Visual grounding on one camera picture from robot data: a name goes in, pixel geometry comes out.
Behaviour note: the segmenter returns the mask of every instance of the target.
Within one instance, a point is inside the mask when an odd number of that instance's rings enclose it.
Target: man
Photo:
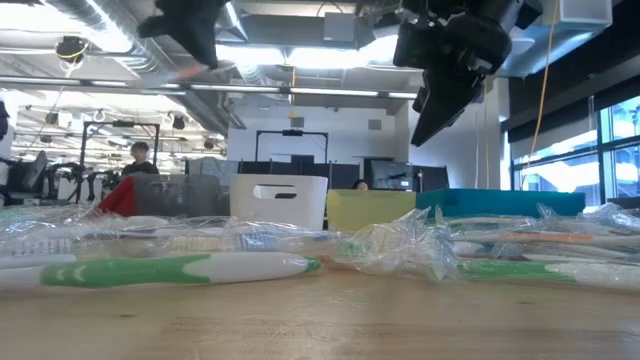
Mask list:
[[[147,161],[147,153],[149,145],[139,141],[131,146],[131,156],[135,159],[133,164],[125,166],[122,170],[123,176],[133,175],[135,173],[159,174],[158,168]]]

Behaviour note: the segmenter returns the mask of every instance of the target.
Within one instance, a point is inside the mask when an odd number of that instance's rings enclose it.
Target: desk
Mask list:
[[[355,272],[0,293],[3,359],[631,359],[640,296]]]

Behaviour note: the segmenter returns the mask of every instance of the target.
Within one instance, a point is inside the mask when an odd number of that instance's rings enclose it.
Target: blue bin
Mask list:
[[[537,205],[552,208],[558,215],[575,216],[586,206],[583,193],[543,191],[501,191],[480,189],[445,189],[418,194],[416,208],[442,208],[446,217],[478,215],[522,215],[540,217]]]

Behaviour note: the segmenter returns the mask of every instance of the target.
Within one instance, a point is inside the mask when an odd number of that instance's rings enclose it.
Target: woman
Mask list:
[[[369,190],[369,184],[367,184],[367,182],[364,179],[359,179],[353,184],[352,189],[353,190],[368,191]]]

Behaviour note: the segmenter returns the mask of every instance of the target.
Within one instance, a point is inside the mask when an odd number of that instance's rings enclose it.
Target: lamp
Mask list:
[[[184,130],[184,116],[173,115],[173,128],[176,130]]]
[[[204,148],[207,150],[213,150],[215,144],[213,140],[211,140],[210,138],[206,138],[204,139],[204,143],[202,144],[202,146],[204,146]]]

